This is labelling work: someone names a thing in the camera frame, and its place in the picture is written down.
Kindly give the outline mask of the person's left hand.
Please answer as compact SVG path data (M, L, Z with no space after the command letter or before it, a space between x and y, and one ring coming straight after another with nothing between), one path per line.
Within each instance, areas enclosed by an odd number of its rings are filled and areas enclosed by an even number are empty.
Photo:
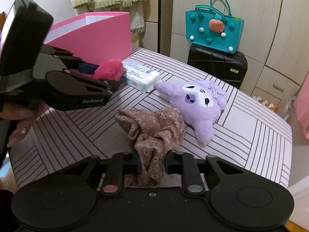
M6 102L1 111L1 118L15 122L17 125L13 131L10 131L7 148L11 148L17 142L23 140L37 118L44 112L45 103L40 102L34 109L26 109L23 106Z

